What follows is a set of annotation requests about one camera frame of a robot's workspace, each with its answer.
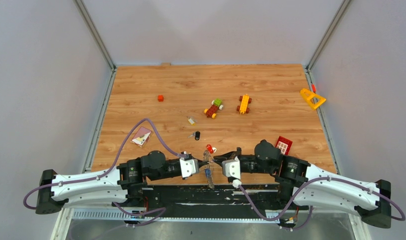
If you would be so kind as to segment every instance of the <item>gray wall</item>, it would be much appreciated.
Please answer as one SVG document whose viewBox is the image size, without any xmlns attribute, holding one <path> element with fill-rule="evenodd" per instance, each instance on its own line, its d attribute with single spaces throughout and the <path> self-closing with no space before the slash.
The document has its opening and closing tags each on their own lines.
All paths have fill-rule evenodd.
<svg viewBox="0 0 406 240">
<path fill-rule="evenodd" d="M 85 0 L 118 65 L 307 64 L 342 0 Z"/>
<path fill-rule="evenodd" d="M 49 239 L 57 215 L 22 199 L 45 169 L 81 171 L 108 79 L 73 1 L 0 1 L 0 240 Z"/>
<path fill-rule="evenodd" d="M 313 73 L 341 172 L 391 181 L 406 212 L 406 0 L 354 0 Z M 406 222 L 370 231 L 406 239 Z"/>
</svg>

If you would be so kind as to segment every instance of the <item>small toy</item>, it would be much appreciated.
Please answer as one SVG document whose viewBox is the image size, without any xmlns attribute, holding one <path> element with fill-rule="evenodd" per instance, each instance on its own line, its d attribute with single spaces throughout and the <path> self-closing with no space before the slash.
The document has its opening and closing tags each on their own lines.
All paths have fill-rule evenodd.
<svg viewBox="0 0 406 240">
<path fill-rule="evenodd" d="M 220 100 L 219 98 L 217 98 L 216 100 L 212 101 L 212 106 L 209 109 L 204 109 L 204 113 L 206 114 L 206 116 L 208 118 L 216 118 L 216 112 L 217 109 L 222 110 L 223 109 L 223 105 L 222 105 L 222 100 Z"/>
<path fill-rule="evenodd" d="M 193 117 L 191 117 L 191 116 L 187 116 L 187 119 L 188 119 L 188 122 L 191 124 L 191 125 L 195 125 L 195 123 L 197 122 L 197 120 L 195 120 Z"/>
<path fill-rule="evenodd" d="M 240 96 L 240 102 L 241 105 L 237 106 L 237 111 L 240 112 L 240 114 L 247 114 L 250 112 L 250 109 L 247 107 L 248 104 L 251 103 L 251 98 L 247 94 L 244 96 Z"/>
<path fill-rule="evenodd" d="M 200 140 L 200 132 L 199 131 L 195 132 L 195 138 L 194 139 L 196 139 L 197 141 Z"/>
<path fill-rule="evenodd" d="M 320 105 L 326 102 L 326 98 L 317 95 L 316 93 L 305 88 L 301 89 L 300 95 L 313 110 L 316 110 L 318 107 L 320 107 Z"/>
<path fill-rule="evenodd" d="M 207 150 L 209 151 L 209 153 L 215 153 L 217 151 L 217 149 L 215 147 L 212 147 L 210 144 L 206 145 Z"/>
<path fill-rule="evenodd" d="M 152 131 L 145 127 L 140 127 L 137 133 L 132 137 L 131 143 L 135 143 L 142 148 L 146 142 L 150 139 Z"/>
<path fill-rule="evenodd" d="M 288 152 L 291 149 L 293 141 L 286 139 L 283 136 L 279 136 L 278 141 L 276 142 L 276 147 L 281 150 L 283 155 L 288 155 Z"/>
</svg>

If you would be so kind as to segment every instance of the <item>wire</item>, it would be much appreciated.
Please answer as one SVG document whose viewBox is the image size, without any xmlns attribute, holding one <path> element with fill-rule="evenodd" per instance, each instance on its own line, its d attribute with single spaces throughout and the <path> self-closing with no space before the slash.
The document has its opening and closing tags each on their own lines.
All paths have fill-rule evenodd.
<svg viewBox="0 0 406 240">
<path fill-rule="evenodd" d="M 35 206 L 30 206 L 30 205 L 28 205 L 28 203 L 27 203 L 26 201 L 27 201 L 28 197 L 29 197 L 32 193 L 34 193 L 34 192 L 36 192 L 36 191 L 38 191 L 38 190 L 40 190 L 40 189 L 44 189 L 44 188 L 48 188 L 48 187 L 52 187 L 52 186 L 58 186 L 59 184 L 65 185 L 65 184 L 83 183 L 83 182 L 87 182 L 87 181 L 91 181 L 91 180 L 97 180 L 97 179 L 103 178 L 103 177 L 105 177 L 106 175 L 108 175 L 108 174 L 110 173 L 110 171 L 112 171 L 112 170 L 115 168 L 115 166 L 116 166 L 116 164 L 117 164 L 117 161 L 118 161 L 118 159 L 119 159 L 120 153 L 122 152 L 123 146 L 124 146 L 125 143 L 128 141 L 129 137 L 130 137 L 131 134 L 134 132 L 134 130 L 135 130 L 141 123 L 143 123 L 144 121 L 147 121 L 147 122 L 150 123 L 151 127 L 152 127 L 153 130 L 154 130 L 154 133 L 156 134 L 156 136 L 157 136 L 157 138 L 159 139 L 160 143 L 162 143 L 162 145 L 164 146 L 164 148 L 165 148 L 166 150 L 168 150 L 171 154 L 173 154 L 173 155 L 175 155 L 175 156 L 177 156 L 177 157 L 180 157 L 180 158 L 187 158 L 187 157 L 188 157 L 187 154 L 176 153 L 175 151 L 173 151 L 172 149 L 170 149 L 170 148 L 167 146 L 167 144 L 163 141 L 163 139 L 162 139 L 162 137 L 160 136 L 159 132 L 157 131 L 157 128 L 156 128 L 156 126 L 154 125 L 154 123 L 153 123 L 149 118 L 144 118 L 144 119 L 142 119 L 141 121 L 139 121 L 139 122 L 131 129 L 131 131 L 129 131 L 129 133 L 126 135 L 125 139 L 123 140 L 122 144 L 121 144 L 120 147 L 119 147 L 119 150 L 117 151 L 117 155 L 116 155 L 116 157 L 115 157 L 115 159 L 114 159 L 113 164 L 112 164 L 111 167 L 110 167 L 108 170 L 106 170 L 103 174 L 97 175 L 96 177 L 89 177 L 89 178 L 78 179 L 78 180 L 71 180 L 71 181 L 61 181 L 60 183 L 55 182 L 55 183 L 49 183 L 49 184 L 45 184 L 45 185 L 38 186 L 38 187 L 32 189 L 31 191 L 29 191 L 29 192 L 25 195 L 25 197 L 23 198 L 23 205 L 24 205 L 26 208 L 28 208 L 28 209 L 35 210 L 36 207 L 35 207 Z"/>
<path fill-rule="evenodd" d="M 132 217 L 139 217 L 139 216 L 143 216 L 143 215 L 147 215 L 147 214 L 152 214 L 152 213 L 156 213 L 156 212 L 161 211 L 161 213 L 159 213 L 157 216 L 153 217 L 152 219 L 150 219 L 150 220 L 148 220 L 148 221 L 145 221 L 145 222 L 143 222 L 143 223 L 138 223 L 138 224 L 129 224 L 130 227 L 139 227 L 139 226 L 148 225 L 148 224 L 154 222 L 156 219 L 158 219 L 158 218 L 166 211 L 166 208 L 165 208 L 165 207 L 160 207 L 160 208 L 157 208 L 157 209 L 154 209 L 154 210 L 151 210 L 151 211 L 142 212 L 142 213 L 130 213 L 130 212 L 125 211 L 123 208 L 121 208 L 120 205 L 119 205 L 117 202 L 113 202 L 113 204 L 114 204 L 122 213 L 127 214 L 127 215 L 132 216 Z"/>
<path fill-rule="evenodd" d="M 295 218 L 295 219 L 296 219 L 295 222 L 297 222 L 297 221 L 298 221 L 298 211 L 299 211 L 299 209 L 298 209 L 298 206 L 297 206 L 295 215 L 292 216 L 292 217 L 290 217 L 288 220 L 291 220 L 291 219 L 294 219 L 294 218 Z"/>
<path fill-rule="evenodd" d="M 331 181 L 342 182 L 342 183 L 349 184 L 349 185 L 352 185 L 352 186 L 354 186 L 354 187 L 360 188 L 360 189 L 362 189 L 362 190 L 364 190 L 364 191 L 367 191 L 367 192 L 370 191 L 370 189 L 367 188 L 367 187 L 364 187 L 364 186 L 362 186 L 362 185 L 359 185 L 359 184 L 357 184 L 357 183 L 354 183 L 354 182 L 351 182 L 351 181 L 348 181 L 348 180 L 345 180 L 345 179 L 340 179 L 340 178 L 335 178 L 335 177 L 331 177 L 331 178 L 329 178 L 329 177 L 318 177 L 318 178 L 314 178 L 314 179 L 312 179 L 312 180 L 309 180 L 309 181 L 305 182 L 304 184 L 301 185 L 301 187 L 299 187 L 299 188 L 297 189 L 297 191 L 291 196 L 290 200 L 289 200 L 288 203 L 285 205 L 284 209 L 278 214 L 278 216 L 276 216 L 276 217 L 274 217 L 274 218 L 267 218 L 267 217 L 263 216 L 263 215 L 260 213 L 260 211 L 256 208 L 256 206 L 254 205 L 253 201 L 251 200 L 250 196 L 249 196 L 248 193 L 245 191 L 245 189 L 244 189 L 241 185 L 239 185 L 239 188 L 240 188 L 240 190 L 243 192 L 243 194 L 245 195 L 246 199 L 248 200 L 248 202 L 250 203 L 250 205 L 253 207 L 253 210 L 257 213 L 257 215 L 258 215 L 260 218 L 262 218 L 262 219 L 264 219 L 264 220 L 266 220 L 266 221 L 272 222 L 272 221 L 275 221 L 275 220 L 279 219 L 279 218 L 285 213 L 285 211 L 290 207 L 291 203 L 294 201 L 294 199 L 296 198 L 296 196 L 297 196 L 305 187 L 307 187 L 307 185 L 309 185 L 309 184 L 311 184 L 311 183 L 314 183 L 314 182 L 317 182 L 317 181 L 322 181 L 322 180 L 331 180 Z M 384 195 L 382 195 L 382 194 L 380 194 L 379 192 L 376 192 L 376 191 L 372 191 L 372 194 L 374 194 L 374 195 L 376 195 L 376 196 L 378 196 L 378 197 L 380 197 L 380 198 L 386 200 L 387 202 L 389 202 L 391 205 L 393 205 L 393 206 L 397 209 L 397 211 L 400 213 L 401 217 L 391 216 L 392 219 L 395 219 L 395 220 L 398 220 L 398 221 L 405 221 L 405 220 L 406 220 L 406 215 L 404 214 L 403 210 L 402 210 L 394 201 L 392 201 L 392 200 L 389 199 L 388 197 L 386 197 L 386 196 L 384 196 Z M 298 228 L 294 228 L 294 230 L 297 230 L 297 229 L 302 228 L 307 222 L 308 222 L 308 221 L 306 220 L 301 226 L 299 226 Z"/>
</svg>

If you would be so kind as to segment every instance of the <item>white plastic part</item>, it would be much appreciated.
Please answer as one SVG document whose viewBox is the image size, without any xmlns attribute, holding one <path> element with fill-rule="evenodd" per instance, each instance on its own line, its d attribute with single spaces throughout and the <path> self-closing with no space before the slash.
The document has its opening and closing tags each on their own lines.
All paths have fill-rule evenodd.
<svg viewBox="0 0 406 240">
<path fill-rule="evenodd" d="M 93 191 L 85 194 L 75 195 L 69 198 L 69 202 L 64 204 L 64 208 L 71 208 L 77 205 L 87 205 L 96 203 L 122 203 L 127 200 L 128 190 L 103 190 Z"/>
<path fill-rule="evenodd" d="M 61 181 L 67 182 L 72 180 L 95 178 L 97 175 L 101 175 L 105 171 L 106 170 L 87 172 L 76 175 L 58 174 L 55 176 L 55 179 L 53 179 L 51 182 L 60 183 Z M 96 191 L 121 190 L 122 187 L 117 184 L 118 180 L 120 180 L 119 170 L 114 169 L 106 177 L 103 177 L 100 180 L 96 179 L 86 182 L 62 184 L 62 186 L 59 186 L 60 184 L 57 186 L 52 186 L 51 191 L 54 192 L 54 196 L 52 198 L 55 201 L 62 201 L 64 199 L 69 199 L 73 196 L 78 196 Z"/>
<path fill-rule="evenodd" d="M 319 177 L 344 179 L 379 192 L 374 182 L 354 180 L 328 172 L 313 164 L 307 168 L 306 177 L 309 180 Z M 366 210 L 374 210 L 377 208 L 376 201 L 379 201 L 378 196 L 369 194 L 358 187 L 334 180 L 322 180 L 311 183 L 294 199 L 294 203 L 299 206 L 316 206 L 330 210 L 340 210 L 357 216 L 359 214 L 354 210 L 354 206 L 360 206 Z"/>
<path fill-rule="evenodd" d="M 235 157 L 235 159 L 223 161 L 222 173 L 223 176 L 227 178 L 234 177 L 236 179 L 241 179 L 240 160 L 238 159 L 238 157 Z"/>
<path fill-rule="evenodd" d="M 235 179 L 232 181 L 232 186 L 234 186 L 234 188 L 238 188 L 239 186 L 241 186 L 242 182 L 238 179 Z"/>
<path fill-rule="evenodd" d="M 184 160 L 184 158 L 179 159 L 179 164 L 181 165 L 181 174 L 183 178 L 187 178 L 199 172 L 198 160 Z"/>
</svg>

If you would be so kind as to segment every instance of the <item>wood grain surface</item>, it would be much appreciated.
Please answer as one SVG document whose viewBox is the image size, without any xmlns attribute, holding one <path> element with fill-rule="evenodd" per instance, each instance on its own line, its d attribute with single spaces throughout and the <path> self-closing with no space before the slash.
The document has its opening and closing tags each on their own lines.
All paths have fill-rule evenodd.
<svg viewBox="0 0 406 240">
<path fill-rule="evenodd" d="M 117 69 L 108 102 L 92 170 L 111 166 L 118 148 L 130 129 L 141 119 L 150 118 L 165 142 L 176 152 L 187 151 L 203 159 L 207 144 L 221 155 L 241 147 L 243 154 L 254 154 L 254 147 L 266 139 L 273 145 L 279 136 L 293 141 L 289 155 L 336 172 L 316 111 L 310 109 L 299 91 L 308 88 L 299 64 L 256 65 L 164 65 L 122 66 Z M 239 96 L 252 98 L 250 113 L 240 115 Z M 164 101 L 158 102 L 157 96 Z M 206 118 L 203 110 L 220 98 L 225 106 L 216 119 Z M 187 116 L 198 123 L 192 126 Z M 150 124 L 142 126 L 151 128 Z M 187 138 L 200 131 L 197 141 Z M 123 148 L 119 163 L 152 150 L 166 151 L 153 134 L 143 147 L 130 143 Z M 152 184 L 206 184 L 203 168 L 198 174 L 153 181 Z M 212 164 L 213 182 L 226 184 L 222 169 Z M 242 174 L 245 184 L 273 183 L 268 174 Z"/>
</svg>

